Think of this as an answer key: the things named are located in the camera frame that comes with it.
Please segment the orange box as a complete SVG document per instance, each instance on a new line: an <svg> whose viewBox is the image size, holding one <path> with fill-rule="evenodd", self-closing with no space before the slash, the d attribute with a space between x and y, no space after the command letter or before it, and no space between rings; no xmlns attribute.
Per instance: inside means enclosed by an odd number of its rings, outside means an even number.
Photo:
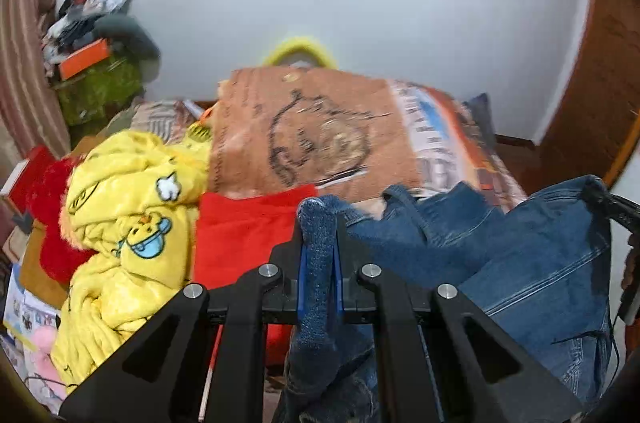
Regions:
<svg viewBox="0 0 640 423"><path fill-rule="evenodd" d="M95 40L70 54L58 65L62 80L70 79L111 56L110 44L104 38Z"/></svg>

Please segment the yellow plush item behind bed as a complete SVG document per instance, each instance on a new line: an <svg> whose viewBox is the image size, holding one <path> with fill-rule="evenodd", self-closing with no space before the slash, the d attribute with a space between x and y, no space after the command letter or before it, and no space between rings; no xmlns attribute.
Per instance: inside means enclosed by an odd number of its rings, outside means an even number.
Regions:
<svg viewBox="0 0 640 423"><path fill-rule="evenodd" d="M337 69L337 62L318 40L308 36L285 39L262 60L263 66L281 66L288 61L300 61L317 68Z"/></svg>

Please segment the grey garment on pile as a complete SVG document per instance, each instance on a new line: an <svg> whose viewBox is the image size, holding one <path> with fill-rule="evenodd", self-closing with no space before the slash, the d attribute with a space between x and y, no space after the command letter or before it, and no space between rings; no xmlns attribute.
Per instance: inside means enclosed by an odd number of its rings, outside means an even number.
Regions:
<svg viewBox="0 0 640 423"><path fill-rule="evenodd" d="M132 16L122 13L101 16L94 22L93 31L112 44L122 45L143 64L145 70L160 68L160 48Z"/></svg>

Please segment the blue denim jacket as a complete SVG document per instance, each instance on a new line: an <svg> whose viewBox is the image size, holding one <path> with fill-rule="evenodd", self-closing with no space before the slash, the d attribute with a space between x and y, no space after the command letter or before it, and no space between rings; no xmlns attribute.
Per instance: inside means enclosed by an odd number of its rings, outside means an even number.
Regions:
<svg viewBox="0 0 640 423"><path fill-rule="evenodd" d="M285 362L279 422L375 422L373 335L337 319L337 235L408 283L449 283L482 308L582 403L602 391L611 356L611 228L580 195L588 177L530 196L512 210L465 183L416 198L394 184L373 218L336 196L308 198L297 219L307 247L304 313Z"/></svg>

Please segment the printed bed blanket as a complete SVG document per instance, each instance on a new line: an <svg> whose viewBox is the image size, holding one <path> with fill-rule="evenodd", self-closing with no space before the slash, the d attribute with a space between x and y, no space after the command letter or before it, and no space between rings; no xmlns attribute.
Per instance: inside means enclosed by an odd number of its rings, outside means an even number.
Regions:
<svg viewBox="0 0 640 423"><path fill-rule="evenodd" d="M228 198L312 184L360 203L392 184L431 196L460 182L504 210L526 198L469 105L404 80L241 68L220 86L213 128L208 189Z"/></svg>

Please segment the brown wooden door frame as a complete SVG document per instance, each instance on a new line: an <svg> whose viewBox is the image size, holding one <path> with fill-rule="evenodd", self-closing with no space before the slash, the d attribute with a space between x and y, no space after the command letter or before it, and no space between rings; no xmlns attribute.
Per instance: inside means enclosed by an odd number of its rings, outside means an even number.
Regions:
<svg viewBox="0 0 640 423"><path fill-rule="evenodd" d="M612 186L639 143L639 0L589 0L570 80L539 147L544 180Z"/></svg>

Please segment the red cloth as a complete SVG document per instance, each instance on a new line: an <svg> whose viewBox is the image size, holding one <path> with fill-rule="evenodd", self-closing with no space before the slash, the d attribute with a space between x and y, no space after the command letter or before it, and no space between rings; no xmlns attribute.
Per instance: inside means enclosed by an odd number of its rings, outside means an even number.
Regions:
<svg viewBox="0 0 640 423"><path fill-rule="evenodd" d="M192 280L218 289L265 264L273 247L292 239L299 203L317 195L312 184L241 200L204 193L195 229Z"/></svg>

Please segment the yellow cartoon print blanket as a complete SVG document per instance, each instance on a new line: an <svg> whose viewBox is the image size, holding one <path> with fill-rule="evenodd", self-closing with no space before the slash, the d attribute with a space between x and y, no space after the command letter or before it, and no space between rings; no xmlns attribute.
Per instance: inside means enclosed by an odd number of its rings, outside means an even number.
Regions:
<svg viewBox="0 0 640 423"><path fill-rule="evenodd" d="M73 391L188 282L212 140L123 130L70 174L61 235L91 252L70 279L51 360Z"/></svg>

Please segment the striped red beige curtain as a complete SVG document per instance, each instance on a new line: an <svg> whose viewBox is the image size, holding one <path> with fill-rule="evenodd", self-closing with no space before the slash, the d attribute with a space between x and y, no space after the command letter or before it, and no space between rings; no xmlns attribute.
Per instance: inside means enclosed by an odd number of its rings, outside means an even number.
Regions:
<svg viewBox="0 0 640 423"><path fill-rule="evenodd" d="M55 0L1 0L1 123L22 155L38 144L56 156L70 149L41 51L54 18Z"/></svg>

